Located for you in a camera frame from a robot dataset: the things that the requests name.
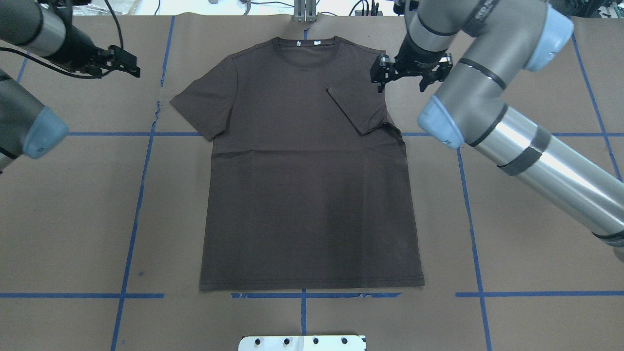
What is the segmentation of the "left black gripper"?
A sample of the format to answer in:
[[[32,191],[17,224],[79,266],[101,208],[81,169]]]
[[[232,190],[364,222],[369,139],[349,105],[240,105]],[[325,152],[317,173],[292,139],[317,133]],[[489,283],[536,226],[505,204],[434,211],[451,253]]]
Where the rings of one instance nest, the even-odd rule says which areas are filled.
[[[136,56],[118,46],[98,50],[83,67],[83,73],[93,78],[103,78],[113,71],[128,73],[135,78],[140,77]]]

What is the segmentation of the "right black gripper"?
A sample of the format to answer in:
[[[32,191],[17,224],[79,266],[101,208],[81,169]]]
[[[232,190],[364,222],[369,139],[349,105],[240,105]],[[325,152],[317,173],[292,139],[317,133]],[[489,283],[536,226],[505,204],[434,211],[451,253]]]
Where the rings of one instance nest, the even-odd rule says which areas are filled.
[[[387,54],[380,54],[370,69],[371,82],[376,84],[378,93],[383,93],[386,81],[393,81],[403,77],[423,77],[419,82],[419,89],[423,93],[431,84],[444,82],[454,61],[451,53],[443,55],[433,63],[390,58]]]

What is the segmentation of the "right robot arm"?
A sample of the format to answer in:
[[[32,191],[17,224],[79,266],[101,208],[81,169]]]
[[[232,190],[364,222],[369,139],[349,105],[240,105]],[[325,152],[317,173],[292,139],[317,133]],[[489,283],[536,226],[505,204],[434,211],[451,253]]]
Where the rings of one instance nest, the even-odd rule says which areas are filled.
[[[623,183],[511,106],[507,90],[566,47],[573,21],[547,0],[395,0],[406,34],[370,79],[441,86],[417,122],[451,149],[470,146],[583,224],[623,259]]]

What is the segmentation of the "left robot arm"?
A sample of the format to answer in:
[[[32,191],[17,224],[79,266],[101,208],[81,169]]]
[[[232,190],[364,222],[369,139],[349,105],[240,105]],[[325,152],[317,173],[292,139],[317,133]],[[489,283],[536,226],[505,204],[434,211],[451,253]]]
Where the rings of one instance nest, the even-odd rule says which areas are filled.
[[[109,1],[119,45],[102,48],[73,23],[74,7],[88,0],[3,0],[0,37],[3,53],[16,54],[70,78],[94,80],[114,71],[140,77],[137,58],[125,50],[122,29]],[[38,159],[69,133],[54,111],[2,70],[0,78],[0,166],[20,156]]]

